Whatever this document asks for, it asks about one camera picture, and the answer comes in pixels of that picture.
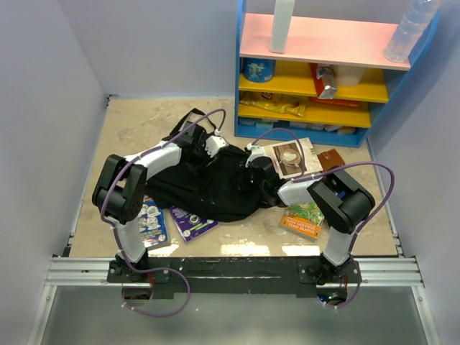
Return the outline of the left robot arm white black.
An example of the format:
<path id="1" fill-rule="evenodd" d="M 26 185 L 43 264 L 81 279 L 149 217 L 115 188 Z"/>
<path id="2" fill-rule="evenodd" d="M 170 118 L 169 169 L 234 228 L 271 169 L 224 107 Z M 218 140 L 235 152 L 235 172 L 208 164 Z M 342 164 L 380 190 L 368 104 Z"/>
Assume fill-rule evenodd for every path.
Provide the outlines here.
<path id="1" fill-rule="evenodd" d="M 141 239 L 137 217 L 141 211 L 147 180 L 195 154 L 213 159 L 228 142 L 216 129 L 209 134 L 197 124 L 170 134 L 154 147 L 121 157 L 107 157 L 93 191 L 92 203 L 101 220 L 113 231 L 118 252 L 109 272 L 132 282 L 145 280 L 152 269 Z"/>

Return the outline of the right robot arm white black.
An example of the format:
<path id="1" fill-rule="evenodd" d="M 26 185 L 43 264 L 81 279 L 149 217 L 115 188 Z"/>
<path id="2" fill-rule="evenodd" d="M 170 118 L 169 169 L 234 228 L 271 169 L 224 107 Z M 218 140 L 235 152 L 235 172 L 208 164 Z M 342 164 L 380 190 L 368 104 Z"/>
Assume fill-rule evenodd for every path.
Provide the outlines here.
<path id="1" fill-rule="evenodd" d="M 315 203 L 325 216 L 330 233 L 326 248 L 308 269 L 317 283 L 337 282 L 351 263 L 357 234 L 377 209 L 372 194 L 348 172 L 348 168 L 373 165 L 355 162 L 309 177 L 281 179 L 268 157 L 258 157 L 240 165 L 241 179 L 262 194 L 269 207 L 291 207 Z"/>

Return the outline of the black student backpack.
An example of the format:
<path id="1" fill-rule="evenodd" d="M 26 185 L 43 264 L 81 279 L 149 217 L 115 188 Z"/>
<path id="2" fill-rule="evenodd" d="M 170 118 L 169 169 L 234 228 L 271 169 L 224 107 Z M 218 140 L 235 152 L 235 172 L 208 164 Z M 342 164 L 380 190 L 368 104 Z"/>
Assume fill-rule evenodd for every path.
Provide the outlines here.
<path id="1" fill-rule="evenodd" d="M 206 166 L 180 161 L 147 181 L 145 193 L 160 208 L 177 207 L 202 218 L 240 221 L 261 208 L 235 201 L 237 174 L 247 151 L 232 144 L 219 151 Z"/>

